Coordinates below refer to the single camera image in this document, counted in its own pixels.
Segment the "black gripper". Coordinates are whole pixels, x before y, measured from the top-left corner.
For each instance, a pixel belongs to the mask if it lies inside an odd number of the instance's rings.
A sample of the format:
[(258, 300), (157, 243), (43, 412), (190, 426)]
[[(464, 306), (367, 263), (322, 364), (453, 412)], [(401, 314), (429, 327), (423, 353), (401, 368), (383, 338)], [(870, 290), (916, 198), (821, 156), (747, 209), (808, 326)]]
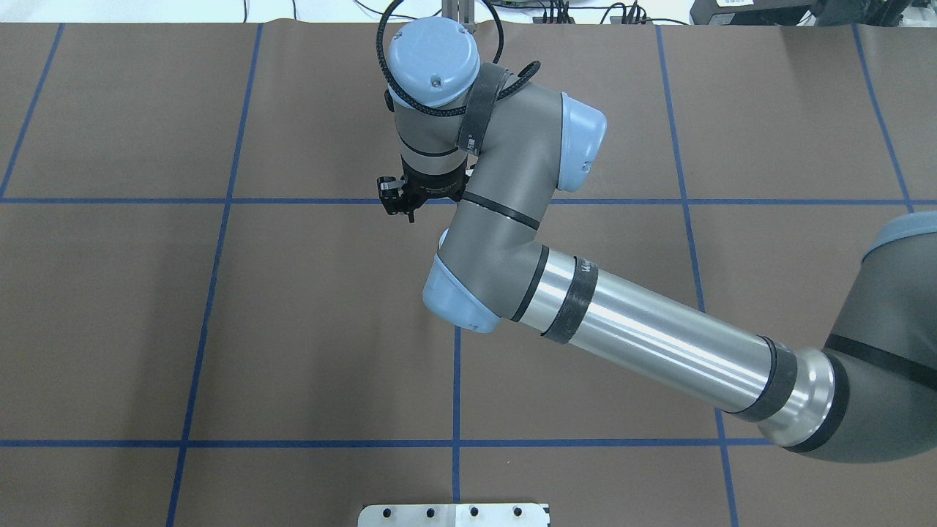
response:
[(401, 162), (404, 180), (401, 199), (406, 206), (422, 206), (430, 199), (448, 198), (461, 201), (469, 182), (469, 175), (466, 173), (468, 160), (464, 159), (455, 169), (440, 174), (417, 170), (404, 159), (401, 159)]

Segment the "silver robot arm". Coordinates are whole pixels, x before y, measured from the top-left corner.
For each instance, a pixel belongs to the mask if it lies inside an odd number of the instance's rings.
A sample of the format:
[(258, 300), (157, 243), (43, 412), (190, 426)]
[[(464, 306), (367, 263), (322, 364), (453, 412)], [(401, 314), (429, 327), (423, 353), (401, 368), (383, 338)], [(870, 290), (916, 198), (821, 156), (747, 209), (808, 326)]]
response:
[(935, 213), (884, 225), (820, 349), (793, 351), (730, 326), (537, 233), (553, 194), (589, 176), (602, 111), (483, 62), (458, 21), (422, 18), (378, 63), (403, 174), (378, 180), (389, 214), (455, 201), (425, 306), (489, 333), (511, 320), (752, 422), (766, 440), (831, 463), (886, 463), (935, 447)]

